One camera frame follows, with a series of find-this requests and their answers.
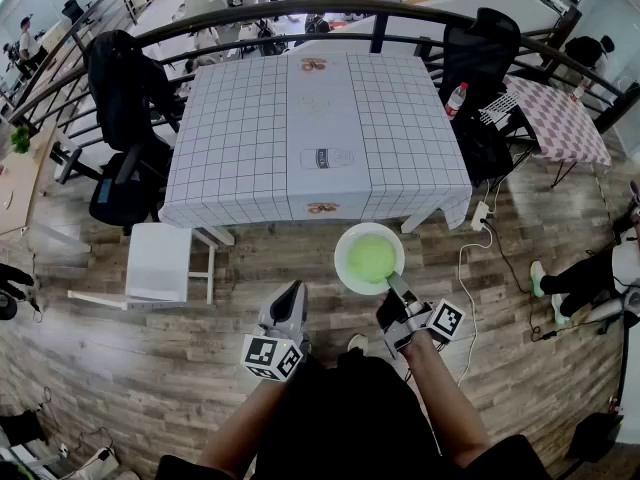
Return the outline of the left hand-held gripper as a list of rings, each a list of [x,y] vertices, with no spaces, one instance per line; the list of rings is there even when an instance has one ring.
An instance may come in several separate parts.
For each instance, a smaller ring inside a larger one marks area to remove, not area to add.
[[[306,362],[307,289],[302,280],[282,284],[263,302],[259,321],[244,335],[241,365],[259,379],[288,382]]]

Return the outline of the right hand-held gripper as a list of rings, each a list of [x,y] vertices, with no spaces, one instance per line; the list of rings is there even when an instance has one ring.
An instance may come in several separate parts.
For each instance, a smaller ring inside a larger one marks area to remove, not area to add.
[[[383,337],[393,358],[405,348],[418,331],[427,331],[439,344],[451,342],[465,313],[442,299],[435,307],[422,302],[398,272],[393,272],[387,282],[393,292],[388,292],[377,310],[377,322],[383,329]]]

